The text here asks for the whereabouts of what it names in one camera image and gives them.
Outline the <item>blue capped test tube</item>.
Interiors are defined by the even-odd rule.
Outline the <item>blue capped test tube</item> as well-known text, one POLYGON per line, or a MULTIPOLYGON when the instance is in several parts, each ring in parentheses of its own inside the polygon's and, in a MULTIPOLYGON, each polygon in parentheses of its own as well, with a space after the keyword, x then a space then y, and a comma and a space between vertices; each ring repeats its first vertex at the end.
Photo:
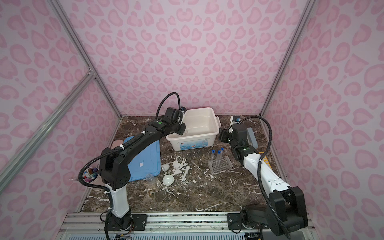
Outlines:
POLYGON ((221 162, 222 159, 223 159, 223 154, 224 154, 224 148, 221 147, 220 162, 221 162))
POLYGON ((211 159, 210 159, 210 166, 211 168, 213 168, 213 161, 214 161, 214 158, 215 158, 215 150, 212 150, 212 154, 211 154, 211 159))
POLYGON ((216 157, 216 163, 215 163, 215 167, 217 168, 221 162, 221 155, 222 155, 222 151, 218 151, 217 153, 217 157, 216 157))

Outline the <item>small white funnel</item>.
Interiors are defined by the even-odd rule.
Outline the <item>small white funnel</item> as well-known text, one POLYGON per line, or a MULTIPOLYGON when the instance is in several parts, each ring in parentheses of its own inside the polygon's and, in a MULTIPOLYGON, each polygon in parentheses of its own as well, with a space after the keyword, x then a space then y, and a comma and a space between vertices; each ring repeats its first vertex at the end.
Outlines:
POLYGON ((170 165, 169 164, 163 164, 163 165, 161 165, 161 169, 163 172, 167 172, 170 169, 170 165))

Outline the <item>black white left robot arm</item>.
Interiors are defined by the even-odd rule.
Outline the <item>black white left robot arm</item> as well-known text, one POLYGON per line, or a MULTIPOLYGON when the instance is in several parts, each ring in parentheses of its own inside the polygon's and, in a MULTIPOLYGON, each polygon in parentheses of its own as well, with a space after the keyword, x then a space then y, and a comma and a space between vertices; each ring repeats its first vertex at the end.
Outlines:
POLYGON ((132 231, 135 228, 127 194, 127 184, 131 179, 130 163, 153 143, 168 135, 181 136, 186 130, 184 117, 187 109, 182 107, 178 93, 167 94, 158 108, 155 119, 148 122, 138 135, 113 149, 105 148, 101 155, 90 160, 79 171, 78 181, 81 185, 87 188, 101 189, 108 196, 110 206, 106 211, 105 219, 103 219, 107 239, 110 237, 110 231, 132 231), (176 96, 177 107, 168 107, 166 112, 160 115, 159 109, 171 96, 176 96), (85 171, 95 162, 100 163, 98 175, 102 180, 101 185, 87 182, 84 179, 85 171))

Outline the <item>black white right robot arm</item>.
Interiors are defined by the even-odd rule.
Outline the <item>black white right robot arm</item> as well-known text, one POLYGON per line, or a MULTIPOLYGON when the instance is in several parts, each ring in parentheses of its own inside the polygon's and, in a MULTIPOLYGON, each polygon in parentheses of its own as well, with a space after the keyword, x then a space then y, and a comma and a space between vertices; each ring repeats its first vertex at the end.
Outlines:
POLYGON ((293 232, 308 227, 305 195, 299 187, 290 186, 265 163, 264 157, 272 146, 272 128, 263 117, 255 118, 268 128, 269 139, 264 152, 258 152, 253 146, 250 131, 244 124, 253 116, 244 119, 232 116, 230 126, 220 129, 219 140, 231 146, 235 160, 257 179, 266 206, 243 206, 238 214, 228 214, 228 227, 235 234, 246 229, 257 229, 260 240, 264 238, 263 230, 270 229, 275 236, 285 236, 290 240, 293 232))

